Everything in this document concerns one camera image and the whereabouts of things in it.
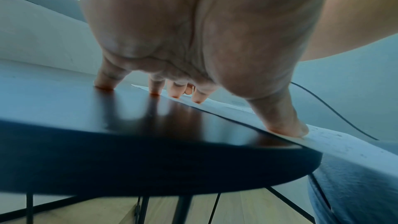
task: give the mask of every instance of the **floor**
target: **floor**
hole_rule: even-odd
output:
[[[186,224],[207,224],[214,195],[193,198]],[[177,197],[152,197],[145,224],[172,222]],[[97,198],[36,214],[35,224],[132,224],[137,198]],[[6,222],[25,224],[25,218]],[[266,189],[221,194],[212,224],[310,224],[306,218]]]

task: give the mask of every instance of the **forearm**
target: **forearm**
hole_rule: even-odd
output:
[[[398,32],[398,0],[326,0],[301,61],[349,51]]]

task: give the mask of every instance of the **glossy tabletop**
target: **glossy tabletop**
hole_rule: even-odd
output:
[[[286,183],[322,154],[129,84],[0,61],[0,191],[195,195]]]

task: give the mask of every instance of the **cord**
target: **cord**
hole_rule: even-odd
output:
[[[338,117],[340,117],[341,119],[343,119],[346,123],[348,123],[349,125],[351,125],[351,127],[353,127],[354,129],[356,129],[357,131],[361,132],[363,135],[368,136],[368,137],[370,137],[371,139],[380,141],[380,139],[377,139],[377,138],[375,138],[375,137],[373,137],[373,136],[371,136],[371,135],[369,135],[369,134],[363,132],[361,129],[359,129],[358,127],[356,127],[355,125],[353,125],[350,121],[348,121],[348,120],[345,119],[342,115],[340,115],[339,112],[337,112],[336,110],[334,110],[329,104],[327,104],[327,103],[326,103],[324,100],[322,100],[319,96],[315,95],[314,93],[312,93],[311,91],[309,91],[309,90],[306,89],[305,87],[303,87],[303,86],[301,86],[301,85],[299,85],[299,84],[297,84],[297,83],[294,83],[294,82],[291,82],[291,84],[293,84],[293,85],[295,85],[295,86],[297,86],[297,87],[299,87],[299,88],[301,88],[301,89],[307,91],[308,93],[310,93],[313,97],[315,97],[316,99],[318,99],[321,103],[323,103],[326,107],[328,107],[331,111],[333,111]]]

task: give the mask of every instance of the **paper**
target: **paper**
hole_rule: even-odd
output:
[[[148,87],[133,86],[148,91]],[[181,96],[180,99],[169,97],[165,90],[162,91],[161,95],[220,117],[267,131],[261,120],[250,108],[241,108],[211,99],[207,99],[202,104],[197,104],[192,102],[191,98],[187,95]],[[397,155],[346,133],[323,129],[312,125],[308,125],[308,127],[310,132],[303,138],[293,138],[272,132],[271,134],[324,154],[332,155],[398,178]]]

